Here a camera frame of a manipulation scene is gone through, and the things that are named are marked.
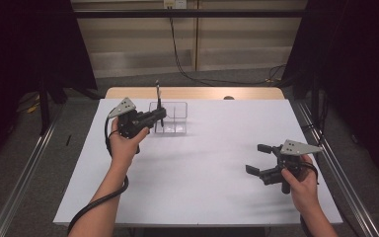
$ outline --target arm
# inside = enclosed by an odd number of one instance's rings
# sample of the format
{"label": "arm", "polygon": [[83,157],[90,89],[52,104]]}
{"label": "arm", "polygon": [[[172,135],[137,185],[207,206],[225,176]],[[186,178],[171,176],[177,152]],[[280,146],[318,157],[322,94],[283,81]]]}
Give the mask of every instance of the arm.
{"label": "arm", "polygon": [[[113,120],[112,131],[117,130],[117,120]],[[122,187],[128,167],[137,149],[149,129],[143,128],[132,139],[127,139],[114,132],[110,136],[113,160],[106,176],[95,192],[91,201],[104,197]],[[119,197],[112,198],[84,214],[73,226],[69,236],[113,236],[114,222],[118,208]]]}
{"label": "arm", "polygon": [[[301,158],[312,164],[312,159],[308,155],[303,155]],[[306,169],[305,173],[299,177],[300,181],[287,169],[283,169],[281,174],[290,184],[294,205],[303,216],[313,236],[338,236],[319,204],[315,173]]]}

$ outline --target black curtain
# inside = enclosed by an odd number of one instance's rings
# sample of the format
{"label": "black curtain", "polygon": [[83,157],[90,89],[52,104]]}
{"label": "black curtain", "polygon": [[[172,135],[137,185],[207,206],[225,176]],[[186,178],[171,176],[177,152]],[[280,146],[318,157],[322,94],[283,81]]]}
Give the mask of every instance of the black curtain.
{"label": "black curtain", "polygon": [[0,1],[0,144],[20,98],[43,82],[56,103],[63,87],[97,89],[69,0]]}
{"label": "black curtain", "polygon": [[317,78],[379,167],[379,0],[310,0],[307,9],[325,14],[302,20],[283,80],[302,98]]}

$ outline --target wall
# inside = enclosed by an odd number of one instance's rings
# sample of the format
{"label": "wall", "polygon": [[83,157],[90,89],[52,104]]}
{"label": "wall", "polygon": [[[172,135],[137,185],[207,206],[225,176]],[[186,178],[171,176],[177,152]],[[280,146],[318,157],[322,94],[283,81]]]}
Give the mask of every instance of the wall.
{"label": "wall", "polygon": [[[197,1],[192,9],[304,9],[306,1]],[[162,9],[163,1],[73,0],[74,9]],[[78,19],[96,77],[178,71],[169,19]],[[300,19],[174,19],[185,71],[286,62]]]}

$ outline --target transparent box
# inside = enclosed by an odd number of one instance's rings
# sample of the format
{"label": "transparent box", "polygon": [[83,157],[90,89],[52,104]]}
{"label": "transparent box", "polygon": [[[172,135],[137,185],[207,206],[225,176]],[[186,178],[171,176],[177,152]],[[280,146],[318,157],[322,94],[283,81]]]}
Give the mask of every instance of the transparent box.
{"label": "transparent box", "polygon": [[[150,103],[149,111],[156,110],[157,102]],[[155,133],[187,133],[187,102],[162,102],[162,107],[166,110],[166,117],[163,119],[164,126],[158,120],[153,130]]]}

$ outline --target white table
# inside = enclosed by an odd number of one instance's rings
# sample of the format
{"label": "white table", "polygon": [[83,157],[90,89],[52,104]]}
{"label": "white table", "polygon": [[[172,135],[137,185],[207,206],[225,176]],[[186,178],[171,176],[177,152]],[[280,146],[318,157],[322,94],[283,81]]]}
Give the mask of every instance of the white table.
{"label": "white table", "polygon": [[[151,99],[133,99],[148,111]],[[111,157],[104,122],[120,99],[100,101],[69,187],[54,218],[67,225],[102,181]],[[182,100],[187,133],[148,135],[129,169],[115,223],[129,227],[270,226],[299,223],[299,213],[280,184],[265,186],[245,165],[273,168],[276,158],[257,144],[306,142],[286,100]],[[322,176],[319,199],[332,223],[341,217]]]}

